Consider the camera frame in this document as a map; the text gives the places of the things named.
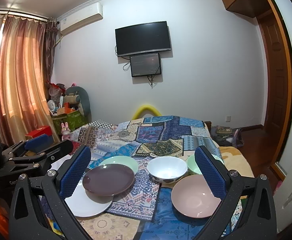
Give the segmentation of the dark backpack on floor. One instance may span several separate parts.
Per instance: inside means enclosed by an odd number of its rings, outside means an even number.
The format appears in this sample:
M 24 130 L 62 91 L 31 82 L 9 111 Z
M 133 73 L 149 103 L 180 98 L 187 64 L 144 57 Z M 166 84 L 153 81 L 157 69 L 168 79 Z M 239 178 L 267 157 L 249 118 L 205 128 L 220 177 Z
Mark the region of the dark backpack on floor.
M 219 146 L 232 146 L 234 148 L 244 146 L 241 128 L 213 126 L 211 128 L 210 135 Z

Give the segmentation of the small black wall monitor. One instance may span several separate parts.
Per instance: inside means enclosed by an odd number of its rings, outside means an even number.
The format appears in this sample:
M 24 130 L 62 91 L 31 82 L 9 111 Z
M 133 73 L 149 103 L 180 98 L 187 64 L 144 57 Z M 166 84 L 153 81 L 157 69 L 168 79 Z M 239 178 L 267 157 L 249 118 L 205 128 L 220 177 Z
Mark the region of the small black wall monitor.
M 159 53 L 147 53 L 130 56 L 132 77 L 154 76 L 161 74 L 161 60 Z

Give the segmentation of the pink bowl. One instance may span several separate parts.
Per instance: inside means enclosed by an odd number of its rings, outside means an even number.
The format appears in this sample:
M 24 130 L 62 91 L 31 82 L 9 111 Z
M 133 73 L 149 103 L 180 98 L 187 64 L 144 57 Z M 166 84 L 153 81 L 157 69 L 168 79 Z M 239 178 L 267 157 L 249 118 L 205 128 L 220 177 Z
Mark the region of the pink bowl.
M 171 191 L 171 201 L 178 212 L 190 218 L 212 216 L 221 202 L 199 174 L 180 180 Z

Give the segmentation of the green gift bag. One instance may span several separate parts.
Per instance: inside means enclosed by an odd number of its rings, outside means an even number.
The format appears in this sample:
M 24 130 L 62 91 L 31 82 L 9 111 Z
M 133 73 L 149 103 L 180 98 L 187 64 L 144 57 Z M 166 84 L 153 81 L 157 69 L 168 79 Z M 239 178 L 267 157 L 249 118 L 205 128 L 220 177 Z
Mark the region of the green gift bag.
M 79 110 L 76 110 L 69 114 L 55 115 L 52 117 L 52 120 L 58 135 L 61 135 L 62 123 L 68 122 L 68 126 L 72 132 L 79 127 L 87 124 L 85 116 L 83 116 Z

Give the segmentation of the orange pink curtain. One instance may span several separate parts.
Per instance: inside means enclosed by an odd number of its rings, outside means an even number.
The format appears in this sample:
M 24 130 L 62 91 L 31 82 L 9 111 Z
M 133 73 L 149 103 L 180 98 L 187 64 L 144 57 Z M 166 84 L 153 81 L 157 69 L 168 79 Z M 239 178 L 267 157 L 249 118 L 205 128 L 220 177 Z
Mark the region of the orange pink curtain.
M 0 15 L 0 137 L 6 145 L 54 127 L 45 95 L 45 34 L 44 22 Z

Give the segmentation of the black wall television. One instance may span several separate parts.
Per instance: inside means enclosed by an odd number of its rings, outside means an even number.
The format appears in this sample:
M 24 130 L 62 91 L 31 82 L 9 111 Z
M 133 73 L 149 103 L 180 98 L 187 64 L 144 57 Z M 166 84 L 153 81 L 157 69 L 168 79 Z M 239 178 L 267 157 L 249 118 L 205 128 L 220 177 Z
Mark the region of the black wall television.
M 170 51 L 171 41 L 166 21 L 130 25 L 115 30 L 117 55 Z

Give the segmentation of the light green bowl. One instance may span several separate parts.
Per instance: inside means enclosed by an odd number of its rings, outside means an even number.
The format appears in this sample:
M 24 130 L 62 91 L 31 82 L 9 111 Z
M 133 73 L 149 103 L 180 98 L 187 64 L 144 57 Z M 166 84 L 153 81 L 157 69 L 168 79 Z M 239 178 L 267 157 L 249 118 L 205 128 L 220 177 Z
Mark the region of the light green bowl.
M 200 171 L 198 165 L 196 164 L 195 155 L 194 154 L 190 155 L 187 158 L 186 164 L 188 166 L 188 171 L 189 171 L 190 175 L 195 175 L 195 174 L 202 175 L 202 172 Z

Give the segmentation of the grey plush toy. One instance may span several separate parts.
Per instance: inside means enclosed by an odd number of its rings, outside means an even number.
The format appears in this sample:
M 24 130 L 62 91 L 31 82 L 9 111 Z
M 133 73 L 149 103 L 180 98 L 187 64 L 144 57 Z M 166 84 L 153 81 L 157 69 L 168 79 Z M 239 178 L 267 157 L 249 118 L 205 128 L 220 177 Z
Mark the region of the grey plush toy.
M 89 95 L 85 89 L 72 86 L 66 89 L 64 102 L 68 101 L 72 107 L 77 107 L 87 122 L 92 121 Z

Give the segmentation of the yellow foam tube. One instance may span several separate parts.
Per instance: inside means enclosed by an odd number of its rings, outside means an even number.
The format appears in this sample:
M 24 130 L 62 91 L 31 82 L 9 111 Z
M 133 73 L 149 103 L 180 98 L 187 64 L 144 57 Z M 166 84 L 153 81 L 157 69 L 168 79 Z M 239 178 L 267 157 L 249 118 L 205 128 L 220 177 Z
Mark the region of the yellow foam tube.
M 154 116 L 162 116 L 160 111 L 152 105 L 141 105 L 134 113 L 132 120 L 139 119 L 144 112 L 150 112 Z

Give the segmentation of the white bowl with spots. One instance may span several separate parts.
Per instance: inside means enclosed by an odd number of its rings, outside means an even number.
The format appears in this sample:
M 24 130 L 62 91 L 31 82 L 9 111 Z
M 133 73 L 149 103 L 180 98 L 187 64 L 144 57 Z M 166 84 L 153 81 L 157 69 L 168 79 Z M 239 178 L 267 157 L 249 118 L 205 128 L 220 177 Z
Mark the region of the white bowl with spots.
M 184 176 L 188 167 L 184 160 L 177 157 L 157 157 L 149 161 L 147 170 L 158 183 L 171 184 Z

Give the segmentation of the white plate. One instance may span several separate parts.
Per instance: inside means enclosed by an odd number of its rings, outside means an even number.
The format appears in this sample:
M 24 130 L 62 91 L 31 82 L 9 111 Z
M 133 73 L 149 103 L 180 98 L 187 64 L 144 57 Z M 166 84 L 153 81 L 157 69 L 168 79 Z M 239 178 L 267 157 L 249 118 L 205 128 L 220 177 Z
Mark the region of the white plate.
M 103 213 L 113 202 L 113 196 L 97 196 L 85 190 L 79 182 L 72 195 L 65 202 L 75 217 L 88 218 Z

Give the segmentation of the red box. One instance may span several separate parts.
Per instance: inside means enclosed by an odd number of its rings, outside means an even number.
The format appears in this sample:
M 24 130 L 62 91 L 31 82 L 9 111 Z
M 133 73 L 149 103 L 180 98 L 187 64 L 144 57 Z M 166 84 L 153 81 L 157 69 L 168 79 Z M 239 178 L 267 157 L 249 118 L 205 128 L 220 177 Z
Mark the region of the red box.
M 50 126 L 42 126 L 42 127 L 39 127 L 29 133 L 27 133 L 25 135 L 25 138 L 27 140 L 30 140 L 30 139 L 34 139 L 36 137 L 39 137 L 41 135 L 47 135 L 47 136 L 51 136 L 52 135 L 52 130 L 51 130 L 51 127 Z

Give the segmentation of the patchwork patterned blanket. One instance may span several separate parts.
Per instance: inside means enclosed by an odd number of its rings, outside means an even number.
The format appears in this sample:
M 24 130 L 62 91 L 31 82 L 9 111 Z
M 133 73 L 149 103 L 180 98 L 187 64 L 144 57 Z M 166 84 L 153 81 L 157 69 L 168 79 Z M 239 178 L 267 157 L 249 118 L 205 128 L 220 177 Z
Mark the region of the patchwork patterned blanket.
M 103 161 L 122 156 L 135 159 L 136 181 L 128 192 L 113 198 L 98 215 L 79 217 L 92 239 L 193 239 L 206 223 L 204 218 L 180 214 L 171 202 L 174 179 L 158 182 L 148 163 L 158 157 L 189 161 L 205 146 L 221 162 L 228 157 L 210 136 L 206 123 L 178 116 L 152 116 L 113 125 L 97 120 L 68 132 L 74 148 L 88 146 L 93 169 Z

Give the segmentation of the dark purple plate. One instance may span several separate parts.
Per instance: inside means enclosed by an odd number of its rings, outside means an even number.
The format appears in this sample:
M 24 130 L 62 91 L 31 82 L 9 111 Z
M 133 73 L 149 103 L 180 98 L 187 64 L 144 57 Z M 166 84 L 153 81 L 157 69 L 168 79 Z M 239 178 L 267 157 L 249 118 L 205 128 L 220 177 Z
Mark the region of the dark purple plate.
M 97 196 L 115 196 L 128 190 L 135 182 L 132 169 L 121 164 L 106 164 L 87 172 L 82 184 L 85 190 Z

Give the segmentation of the light green plate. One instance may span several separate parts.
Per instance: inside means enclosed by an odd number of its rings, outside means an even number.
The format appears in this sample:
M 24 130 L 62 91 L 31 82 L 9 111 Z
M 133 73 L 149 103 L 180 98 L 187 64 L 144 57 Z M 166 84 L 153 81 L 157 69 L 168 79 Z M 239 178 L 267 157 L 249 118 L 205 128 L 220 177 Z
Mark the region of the light green plate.
M 130 169 L 133 170 L 134 174 L 138 172 L 138 163 L 137 161 L 132 158 L 132 157 L 127 157 L 127 156 L 114 156 L 105 159 L 100 163 L 100 166 L 107 165 L 107 164 L 121 164 L 129 167 Z

